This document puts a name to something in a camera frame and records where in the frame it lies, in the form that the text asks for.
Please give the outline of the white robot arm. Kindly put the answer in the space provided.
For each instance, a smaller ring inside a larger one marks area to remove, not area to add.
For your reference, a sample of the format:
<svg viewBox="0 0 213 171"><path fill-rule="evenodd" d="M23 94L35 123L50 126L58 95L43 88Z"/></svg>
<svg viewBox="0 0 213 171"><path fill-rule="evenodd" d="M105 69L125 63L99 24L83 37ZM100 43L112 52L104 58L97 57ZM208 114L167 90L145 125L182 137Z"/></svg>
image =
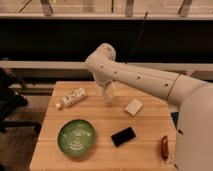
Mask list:
<svg viewBox="0 0 213 171"><path fill-rule="evenodd" d="M118 81L177 109L174 171L213 171L213 83L115 58L114 47L103 43L86 58L85 67L104 89Z"/></svg>

